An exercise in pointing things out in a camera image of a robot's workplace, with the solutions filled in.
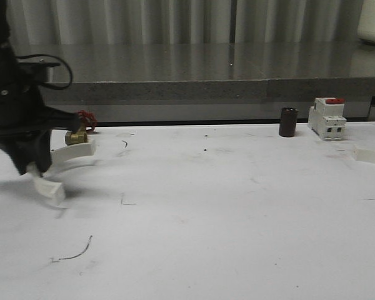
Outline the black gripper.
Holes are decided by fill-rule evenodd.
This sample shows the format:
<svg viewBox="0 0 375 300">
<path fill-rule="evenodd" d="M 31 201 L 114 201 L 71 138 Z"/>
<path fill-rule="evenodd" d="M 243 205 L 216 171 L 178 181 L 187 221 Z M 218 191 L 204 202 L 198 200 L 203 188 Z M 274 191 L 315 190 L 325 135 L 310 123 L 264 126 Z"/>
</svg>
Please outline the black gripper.
<svg viewBox="0 0 375 300">
<path fill-rule="evenodd" d="M 51 167 L 50 129 L 81 127 L 77 113 L 45 106 L 37 85 L 46 82 L 49 66 L 19 62 L 10 44 L 0 43 L 0 150 L 20 175 L 27 173 L 31 163 L 40 173 Z"/>
</svg>

